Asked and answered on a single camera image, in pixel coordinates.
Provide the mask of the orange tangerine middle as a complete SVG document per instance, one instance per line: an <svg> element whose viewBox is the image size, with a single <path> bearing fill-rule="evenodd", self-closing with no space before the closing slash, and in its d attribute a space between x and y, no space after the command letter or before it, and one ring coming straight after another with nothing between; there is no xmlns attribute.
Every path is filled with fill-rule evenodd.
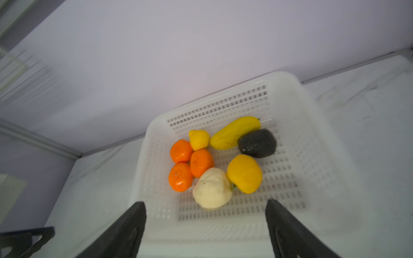
<svg viewBox="0 0 413 258"><path fill-rule="evenodd" d="M200 178L208 169L214 167L214 159L207 149L193 152L190 158L190 171L196 178Z"/></svg>

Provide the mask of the white plastic perforated basket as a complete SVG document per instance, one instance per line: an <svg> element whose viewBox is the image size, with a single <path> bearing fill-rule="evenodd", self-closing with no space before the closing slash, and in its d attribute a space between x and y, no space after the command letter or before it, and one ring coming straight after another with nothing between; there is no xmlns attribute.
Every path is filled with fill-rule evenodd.
<svg viewBox="0 0 413 258"><path fill-rule="evenodd" d="M211 136L213 166L174 191L170 151L190 131ZM163 114L146 132L131 202L146 205L138 253L272 257L274 199L338 255L362 256L367 212L358 172L296 76L274 72Z"/></svg>

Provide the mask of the white garlic bulb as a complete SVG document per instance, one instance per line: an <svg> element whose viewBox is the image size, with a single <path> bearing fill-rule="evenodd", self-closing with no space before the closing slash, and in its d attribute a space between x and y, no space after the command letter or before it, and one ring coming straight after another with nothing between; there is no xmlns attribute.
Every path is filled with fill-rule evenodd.
<svg viewBox="0 0 413 258"><path fill-rule="evenodd" d="M200 177L193 190L193 199L205 210L216 210L228 203L232 194L226 172L213 167Z"/></svg>

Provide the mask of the orange tangerine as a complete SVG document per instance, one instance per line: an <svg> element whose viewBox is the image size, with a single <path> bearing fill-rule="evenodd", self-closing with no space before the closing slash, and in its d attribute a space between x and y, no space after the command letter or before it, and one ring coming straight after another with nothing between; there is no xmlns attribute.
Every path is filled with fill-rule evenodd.
<svg viewBox="0 0 413 258"><path fill-rule="evenodd" d="M193 152L190 158L190 171L196 178L200 178L208 169L214 167L214 159L207 149Z"/></svg>
<svg viewBox="0 0 413 258"><path fill-rule="evenodd" d="M194 150L190 142L178 140L170 150L170 155L174 163L189 162Z"/></svg>
<svg viewBox="0 0 413 258"><path fill-rule="evenodd" d="M183 162L175 164L170 171L168 181L171 188L177 192L188 190L193 183L193 175L189 164Z"/></svg>

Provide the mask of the small yellow lemon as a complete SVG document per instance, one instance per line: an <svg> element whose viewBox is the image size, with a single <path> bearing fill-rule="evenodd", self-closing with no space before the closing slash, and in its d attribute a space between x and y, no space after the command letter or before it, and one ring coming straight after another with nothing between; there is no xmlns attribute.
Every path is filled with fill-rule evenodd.
<svg viewBox="0 0 413 258"><path fill-rule="evenodd" d="M207 148L210 144L210 135L205 130L191 130L188 136L190 145L194 151Z"/></svg>

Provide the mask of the round yellow fruit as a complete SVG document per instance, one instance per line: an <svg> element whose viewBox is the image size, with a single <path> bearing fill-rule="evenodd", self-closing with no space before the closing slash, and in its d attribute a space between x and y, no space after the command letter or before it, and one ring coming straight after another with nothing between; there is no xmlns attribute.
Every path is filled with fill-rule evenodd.
<svg viewBox="0 0 413 258"><path fill-rule="evenodd" d="M245 154L237 155L231 160L227 175L229 180L245 194L257 191L263 179L263 172L257 161Z"/></svg>

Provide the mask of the orange tangerine back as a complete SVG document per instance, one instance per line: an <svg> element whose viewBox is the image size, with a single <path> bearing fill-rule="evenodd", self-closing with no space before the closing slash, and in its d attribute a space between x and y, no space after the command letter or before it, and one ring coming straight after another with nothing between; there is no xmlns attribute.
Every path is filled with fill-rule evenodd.
<svg viewBox="0 0 413 258"><path fill-rule="evenodd" d="M170 150L170 155L174 163L189 162L194 150L190 142L178 140Z"/></svg>

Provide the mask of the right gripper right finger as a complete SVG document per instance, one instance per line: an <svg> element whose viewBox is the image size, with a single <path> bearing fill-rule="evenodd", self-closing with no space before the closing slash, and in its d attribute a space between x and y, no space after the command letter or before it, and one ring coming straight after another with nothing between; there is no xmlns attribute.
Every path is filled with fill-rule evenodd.
<svg viewBox="0 0 413 258"><path fill-rule="evenodd" d="M265 216L276 258L338 257L277 200L267 201Z"/></svg>

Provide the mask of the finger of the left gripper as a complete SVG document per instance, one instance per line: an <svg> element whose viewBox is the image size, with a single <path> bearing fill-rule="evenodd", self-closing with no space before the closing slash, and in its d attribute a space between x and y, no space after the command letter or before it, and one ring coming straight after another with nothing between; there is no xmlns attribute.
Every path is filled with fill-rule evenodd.
<svg viewBox="0 0 413 258"><path fill-rule="evenodd" d="M1 258L29 258L54 236L54 227L1 233Z"/></svg>

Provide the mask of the black avocado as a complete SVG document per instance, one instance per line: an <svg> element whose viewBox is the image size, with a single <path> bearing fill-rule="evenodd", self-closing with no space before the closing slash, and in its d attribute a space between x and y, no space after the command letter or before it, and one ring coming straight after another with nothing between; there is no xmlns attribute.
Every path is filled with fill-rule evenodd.
<svg viewBox="0 0 413 258"><path fill-rule="evenodd" d="M253 158L265 158L276 152L277 141L267 129L260 129L238 140L238 148L242 154Z"/></svg>

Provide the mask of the orange tangerine front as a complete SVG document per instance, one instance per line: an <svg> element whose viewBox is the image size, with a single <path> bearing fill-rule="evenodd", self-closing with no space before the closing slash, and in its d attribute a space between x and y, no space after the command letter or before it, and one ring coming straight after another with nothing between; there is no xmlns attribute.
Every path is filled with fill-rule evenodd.
<svg viewBox="0 0 413 258"><path fill-rule="evenodd" d="M193 175L189 164L183 162L175 164L170 171L168 181L171 188L177 192L188 190L193 183Z"/></svg>

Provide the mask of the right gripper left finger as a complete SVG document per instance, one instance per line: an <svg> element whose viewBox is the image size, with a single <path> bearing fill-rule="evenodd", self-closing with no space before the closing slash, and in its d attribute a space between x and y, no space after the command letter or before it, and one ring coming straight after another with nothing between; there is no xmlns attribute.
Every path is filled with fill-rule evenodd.
<svg viewBox="0 0 413 258"><path fill-rule="evenodd" d="M135 258L146 224L144 202L134 203L79 258Z"/></svg>

